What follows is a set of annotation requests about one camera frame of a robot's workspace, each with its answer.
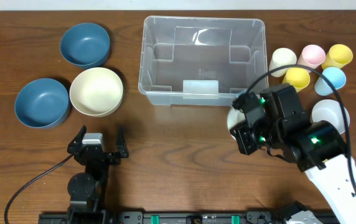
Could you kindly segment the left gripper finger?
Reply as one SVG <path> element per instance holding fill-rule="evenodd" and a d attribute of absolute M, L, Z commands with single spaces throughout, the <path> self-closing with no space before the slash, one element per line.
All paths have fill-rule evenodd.
<path fill-rule="evenodd" d="M 82 141 L 87 132 L 87 127 L 85 125 L 79 130 L 78 134 L 72 139 L 68 144 L 67 152 L 69 154 L 79 154 L 82 150 Z"/>
<path fill-rule="evenodd" d="M 128 158 L 129 151 L 124 139 L 123 128 L 120 126 L 118 128 L 118 135 L 116 138 L 116 147 L 119 153 L 120 158 Z"/>

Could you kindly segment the small white bowl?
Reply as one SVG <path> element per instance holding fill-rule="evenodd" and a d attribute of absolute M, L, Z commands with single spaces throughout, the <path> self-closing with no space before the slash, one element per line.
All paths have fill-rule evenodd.
<path fill-rule="evenodd" d="M 235 110 L 233 107 L 230 107 L 230 110 L 227 115 L 227 129 L 228 132 L 230 132 L 230 129 L 237 125 L 238 123 L 246 120 L 245 115 L 238 111 Z"/>

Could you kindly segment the small grey bowl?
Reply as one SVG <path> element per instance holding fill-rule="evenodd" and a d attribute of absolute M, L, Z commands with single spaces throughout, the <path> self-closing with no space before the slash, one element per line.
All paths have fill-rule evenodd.
<path fill-rule="evenodd" d="M 317 102 L 311 111 L 310 120 L 312 123 L 328 121 L 340 134 L 345 133 L 344 119 L 338 101 L 321 100 Z"/>

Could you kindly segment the cream cup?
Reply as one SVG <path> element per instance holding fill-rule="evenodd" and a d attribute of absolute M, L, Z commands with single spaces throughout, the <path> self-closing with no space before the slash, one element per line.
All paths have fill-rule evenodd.
<path fill-rule="evenodd" d="M 295 65 L 297 62 L 296 54 L 289 48 L 276 49 L 269 64 L 269 71 L 285 65 Z"/>

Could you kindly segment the pink cup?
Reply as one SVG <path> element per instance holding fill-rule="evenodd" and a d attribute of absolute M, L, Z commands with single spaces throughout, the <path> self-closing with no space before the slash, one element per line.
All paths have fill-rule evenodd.
<path fill-rule="evenodd" d="M 297 64 L 315 69 L 320 66 L 325 59 L 326 53 L 324 49 L 318 45 L 311 44 L 303 48 L 297 60 Z"/>

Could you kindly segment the light blue cup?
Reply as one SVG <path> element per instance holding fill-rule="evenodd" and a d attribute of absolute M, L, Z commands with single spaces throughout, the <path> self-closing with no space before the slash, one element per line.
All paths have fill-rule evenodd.
<path fill-rule="evenodd" d="M 328 79 L 328 81 L 331 82 L 331 84 L 333 84 L 336 90 L 342 88 L 346 84 L 347 77 L 345 73 L 339 68 L 328 67 L 323 70 L 322 74 Z M 332 88 L 321 77 L 319 77 L 316 81 L 314 90 L 318 95 L 321 96 L 327 96 L 333 93 Z"/>

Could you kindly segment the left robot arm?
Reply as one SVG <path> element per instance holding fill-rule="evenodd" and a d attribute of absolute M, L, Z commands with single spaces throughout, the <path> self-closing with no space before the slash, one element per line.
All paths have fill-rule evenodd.
<path fill-rule="evenodd" d="M 113 223 L 111 213 L 100 205 L 104 200 L 110 166 L 117 166 L 129 157 L 122 128 L 118 129 L 116 148 L 116 152 L 105 152 L 103 135 L 87 133 L 86 126 L 68 144 L 67 152 L 85 167 L 84 172 L 74 175 L 68 182 L 68 224 Z"/>

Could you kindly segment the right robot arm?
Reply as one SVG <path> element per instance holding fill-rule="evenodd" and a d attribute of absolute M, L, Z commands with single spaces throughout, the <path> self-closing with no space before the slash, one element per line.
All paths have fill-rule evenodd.
<path fill-rule="evenodd" d="M 356 167 L 348 146 L 328 121 L 311 123 L 295 88 L 282 84 L 242 93 L 232 106 L 245 119 L 230 128 L 239 151 L 280 149 L 279 158 L 296 164 L 328 201 L 340 223 L 356 223 Z"/>

